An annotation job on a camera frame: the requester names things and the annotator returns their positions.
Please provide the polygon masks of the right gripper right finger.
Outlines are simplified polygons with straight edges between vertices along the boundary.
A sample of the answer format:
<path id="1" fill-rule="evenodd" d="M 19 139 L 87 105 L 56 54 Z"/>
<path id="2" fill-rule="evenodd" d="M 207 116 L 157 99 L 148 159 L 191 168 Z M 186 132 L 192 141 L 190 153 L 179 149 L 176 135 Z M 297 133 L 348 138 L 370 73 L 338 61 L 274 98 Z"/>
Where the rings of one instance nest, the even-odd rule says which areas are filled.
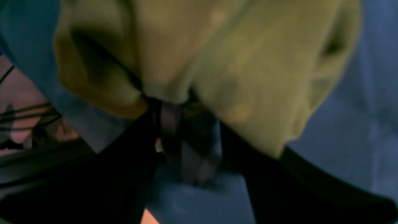
<path id="1" fill-rule="evenodd" d="M 258 224 L 393 224 L 397 205 L 387 197 L 344 182 L 289 147 L 274 160 L 253 149 L 209 112 L 204 129 L 220 128 L 221 170 L 240 174 Z"/>

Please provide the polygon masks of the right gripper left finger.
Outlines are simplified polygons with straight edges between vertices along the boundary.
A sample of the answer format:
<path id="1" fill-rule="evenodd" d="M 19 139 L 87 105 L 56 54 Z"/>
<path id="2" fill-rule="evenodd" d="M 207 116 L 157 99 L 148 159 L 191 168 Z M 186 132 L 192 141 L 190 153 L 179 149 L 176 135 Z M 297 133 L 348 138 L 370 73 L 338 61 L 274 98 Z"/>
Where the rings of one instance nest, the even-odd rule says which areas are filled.
<path id="1" fill-rule="evenodd" d="M 79 139 L 1 158 L 1 223 L 140 223 L 163 159 L 155 141 L 173 136 L 181 116 L 182 106 L 151 99 L 99 154 Z"/>

